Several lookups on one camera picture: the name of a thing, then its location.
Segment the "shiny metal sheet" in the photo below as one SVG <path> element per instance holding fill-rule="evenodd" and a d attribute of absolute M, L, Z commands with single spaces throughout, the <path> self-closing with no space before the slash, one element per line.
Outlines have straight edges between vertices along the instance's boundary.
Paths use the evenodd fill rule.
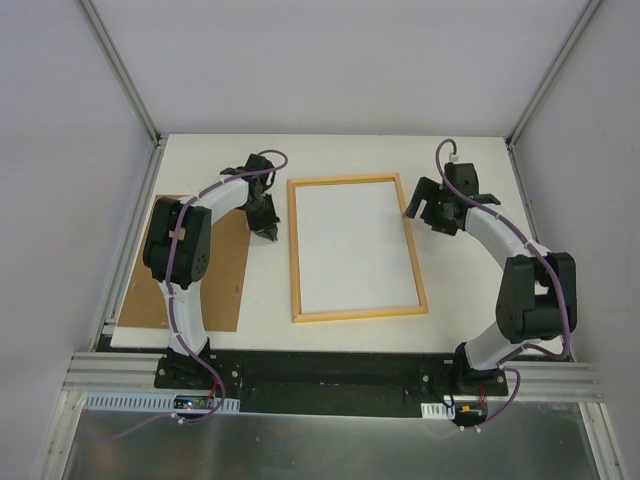
<path fill-rule="evenodd" d="M 574 405 L 516 403 L 477 430 L 423 419 L 84 411 L 67 479 L 595 479 Z"/>

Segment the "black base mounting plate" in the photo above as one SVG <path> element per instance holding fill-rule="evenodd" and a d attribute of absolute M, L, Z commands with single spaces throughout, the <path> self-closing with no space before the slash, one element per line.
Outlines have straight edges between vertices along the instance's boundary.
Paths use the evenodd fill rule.
<path fill-rule="evenodd" d="M 421 407 L 482 394 L 504 399 L 504 373 L 474 373 L 452 354 L 217 350 L 170 352 L 154 385 L 236 401 L 242 413 L 416 418 Z"/>

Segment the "right aluminium corner post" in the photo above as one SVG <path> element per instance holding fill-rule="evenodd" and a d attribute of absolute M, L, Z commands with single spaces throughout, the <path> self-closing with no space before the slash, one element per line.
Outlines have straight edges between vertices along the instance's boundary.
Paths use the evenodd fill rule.
<path fill-rule="evenodd" d="M 576 19 L 571 24 L 568 33 L 560 43 L 560 46 L 554 54 L 550 64 L 536 85 L 524 110 L 518 117 L 513 129 L 505 137 L 505 144 L 508 151 L 512 151 L 514 149 L 529 123 L 541 108 L 544 100 L 550 94 L 555 82 L 563 72 L 565 65 L 573 55 L 573 52 L 577 48 L 579 42 L 585 35 L 587 29 L 603 4 L 603 0 L 588 0 L 584 2 L 584 5 L 580 9 Z"/>

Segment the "aluminium corner post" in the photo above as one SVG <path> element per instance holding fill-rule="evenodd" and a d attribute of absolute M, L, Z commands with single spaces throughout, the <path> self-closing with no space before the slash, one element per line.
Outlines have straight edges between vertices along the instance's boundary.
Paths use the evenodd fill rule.
<path fill-rule="evenodd" d="M 560 43 L 560 46 L 554 54 L 550 64 L 536 85 L 524 110 L 518 117 L 513 129 L 505 137 L 505 144 L 508 151 L 512 151 L 514 149 L 529 123 L 541 108 L 544 100 L 550 94 L 555 82 L 563 72 L 565 65 L 573 55 L 573 52 L 577 48 L 579 42 L 585 35 L 587 29 L 603 4 L 603 0 L 588 0 L 584 2 L 584 5 L 580 9 L 576 19 L 571 24 L 568 33 Z"/>
<path fill-rule="evenodd" d="M 108 28 L 95 4 L 91 0 L 78 0 L 76 5 L 83 14 L 89 29 L 91 30 L 100 50 L 102 51 L 109 68 L 117 83 L 123 91 L 129 105 L 133 109 L 139 123 L 154 146 L 161 140 L 152 117 L 140 95 Z"/>

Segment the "brown cardboard backing board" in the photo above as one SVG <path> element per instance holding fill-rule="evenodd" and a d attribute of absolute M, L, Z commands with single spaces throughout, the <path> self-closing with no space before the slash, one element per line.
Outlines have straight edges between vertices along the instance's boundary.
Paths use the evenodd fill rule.
<path fill-rule="evenodd" d="M 212 227 L 211 255 L 201 281 L 201 308 L 209 332 L 237 330 L 251 232 L 243 211 L 234 210 Z M 166 307 L 158 282 L 143 264 L 139 248 L 117 325 L 169 330 Z"/>

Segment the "left aluminium corner post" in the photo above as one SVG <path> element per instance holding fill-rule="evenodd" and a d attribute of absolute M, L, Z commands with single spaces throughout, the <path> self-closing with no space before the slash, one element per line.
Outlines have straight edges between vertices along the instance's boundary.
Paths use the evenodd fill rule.
<path fill-rule="evenodd" d="M 102 51 L 109 68 L 117 83 L 123 91 L 129 105 L 133 109 L 139 123 L 154 146 L 161 140 L 152 117 L 140 95 L 108 28 L 95 4 L 91 0 L 78 0 L 76 5 L 83 14 L 89 29 L 91 30 L 100 50 Z"/>

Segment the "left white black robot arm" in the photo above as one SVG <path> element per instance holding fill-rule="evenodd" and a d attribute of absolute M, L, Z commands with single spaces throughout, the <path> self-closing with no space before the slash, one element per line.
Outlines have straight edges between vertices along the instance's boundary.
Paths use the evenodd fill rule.
<path fill-rule="evenodd" d="M 280 150 L 252 153 L 243 165 L 221 170 L 199 192 L 181 199 L 160 197 L 154 203 L 143 264 L 163 295 L 171 331 L 167 359 L 178 363 L 176 375 L 188 388 L 204 387 L 213 370 L 200 294 L 210 263 L 212 227 L 241 211 L 254 235 L 275 242 L 280 218 L 269 190 L 288 163 Z"/>

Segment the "aluminium front rail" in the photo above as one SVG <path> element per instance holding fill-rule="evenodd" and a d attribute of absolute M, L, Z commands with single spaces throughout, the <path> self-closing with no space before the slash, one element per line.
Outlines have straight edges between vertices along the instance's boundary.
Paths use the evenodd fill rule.
<path fill-rule="evenodd" d="M 159 353 L 76 352 L 63 388 L 80 391 L 149 391 Z M 601 385 L 591 364 L 550 362 L 537 358 L 506 364 L 520 373 L 518 399 L 531 402 L 603 403 Z"/>

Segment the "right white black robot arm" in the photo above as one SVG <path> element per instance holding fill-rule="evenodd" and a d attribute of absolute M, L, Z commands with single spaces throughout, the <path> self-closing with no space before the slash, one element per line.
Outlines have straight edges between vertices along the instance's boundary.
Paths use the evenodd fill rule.
<path fill-rule="evenodd" d="M 577 326 L 576 263 L 529 240 L 494 195 L 480 193 L 473 164 L 447 163 L 442 174 L 440 182 L 418 180 L 405 217 L 438 233 L 467 233 L 502 270 L 494 322 L 456 348 L 447 376 L 451 392 L 474 395 L 522 352 L 544 353 L 542 342 L 569 340 Z"/>

